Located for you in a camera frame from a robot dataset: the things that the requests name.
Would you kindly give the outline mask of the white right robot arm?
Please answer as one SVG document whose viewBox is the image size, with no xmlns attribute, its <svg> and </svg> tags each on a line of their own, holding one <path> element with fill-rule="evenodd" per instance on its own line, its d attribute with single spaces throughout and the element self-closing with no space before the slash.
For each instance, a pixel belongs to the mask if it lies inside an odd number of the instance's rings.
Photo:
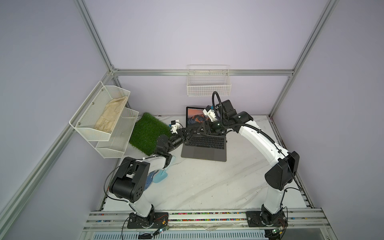
<svg viewBox="0 0 384 240">
<path fill-rule="evenodd" d="M 206 107 L 203 113 L 209 119 L 205 121 L 202 130 L 206 135 L 224 135 L 229 131 L 236 132 L 247 139 L 263 154 L 271 168 L 265 173 L 268 184 L 267 196 L 262 204 L 257 225 L 271 227 L 279 223 L 284 217 L 283 199 L 285 187 L 294 181 L 300 156 L 296 152 L 289 152 L 276 143 L 256 123 L 247 112 L 240 112 L 233 108 L 232 103 L 221 101 L 219 93 L 212 93 L 212 105 Z"/>
</svg>

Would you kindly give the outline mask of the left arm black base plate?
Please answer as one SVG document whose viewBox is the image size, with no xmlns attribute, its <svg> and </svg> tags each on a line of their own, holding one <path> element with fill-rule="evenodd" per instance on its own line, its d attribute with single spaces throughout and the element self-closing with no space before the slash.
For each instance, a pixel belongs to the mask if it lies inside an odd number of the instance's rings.
<svg viewBox="0 0 384 240">
<path fill-rule="evenodd" d="M 154 212 L 150 213 L 146 218 L 131 213 L 127 220 L 127 229 L 158 229 L 167 224 L 169 213 Z"/>
</svg>

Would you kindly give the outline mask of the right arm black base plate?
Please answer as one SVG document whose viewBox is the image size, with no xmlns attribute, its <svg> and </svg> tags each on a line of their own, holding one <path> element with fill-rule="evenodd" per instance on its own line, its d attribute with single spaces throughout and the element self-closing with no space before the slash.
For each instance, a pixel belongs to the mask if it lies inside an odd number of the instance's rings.
<svg viewBox="0 0 384 240">
<path fill-rule="evenodd" d="M 266 211 L 247 211 L 246 219 L 250 228 L 255 227 L 284 227 L 287 225 L 287 217 L 283 211 L 271 215 Z"/>
</svg>

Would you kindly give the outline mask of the grey laptop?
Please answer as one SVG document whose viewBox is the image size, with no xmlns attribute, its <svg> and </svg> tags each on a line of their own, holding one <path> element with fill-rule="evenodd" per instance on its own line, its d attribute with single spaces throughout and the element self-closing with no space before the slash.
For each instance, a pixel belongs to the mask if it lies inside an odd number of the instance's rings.
<svg viewBox="0 0 384 240">
<path fill-rule="evenodd" d="M 186 107 L 186 127 L 198 127 L 204 121 L 210 121 L 203 108 Z M 227 140 L 224 135 L 204 136 L 196 133 L 185 141 L 181 157 L 216 162 L 227 161 Z"/>
</svg>

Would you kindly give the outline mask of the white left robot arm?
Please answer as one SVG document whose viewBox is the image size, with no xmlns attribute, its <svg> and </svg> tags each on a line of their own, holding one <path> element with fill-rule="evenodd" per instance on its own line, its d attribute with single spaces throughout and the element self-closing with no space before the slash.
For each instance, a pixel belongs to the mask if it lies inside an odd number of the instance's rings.
<svg viewBox="0 0 384 240">
<path fill-rule="evenodd" d="M 125 157 L 112 173 L 114 176 L 105 190 L 106 197 L 124 202 L 133 210 L 128 217 L 127 228 L 151 228 L 156 220 L 155 207 L 144 196 L 147 178 L 150 173 L 164 170 L 170 166 L 171 151 L 186 143 L 197 128 L 180 128 L 170 137 L 161 135 L 157 138 L 154 155 L 143 159 Z"/>
</svg>

